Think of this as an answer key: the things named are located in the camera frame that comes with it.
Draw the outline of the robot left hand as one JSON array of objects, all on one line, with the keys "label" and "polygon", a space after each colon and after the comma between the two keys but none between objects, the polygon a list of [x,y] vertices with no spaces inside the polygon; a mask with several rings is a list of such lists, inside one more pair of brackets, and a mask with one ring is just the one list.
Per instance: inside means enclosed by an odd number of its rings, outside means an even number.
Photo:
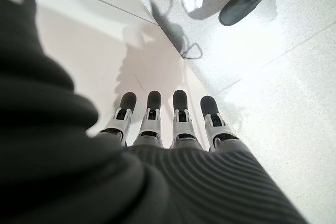
[{"label": "robot left hand", "polygon": [[1,223],[305,223],[210,96],[200,102],[208,151],[182,90],[171,148],[162,146],[156,91],[132,146],[132,92],[89,137],[98,112],[44,54],[35,13],[35,0],[1,0]]}]

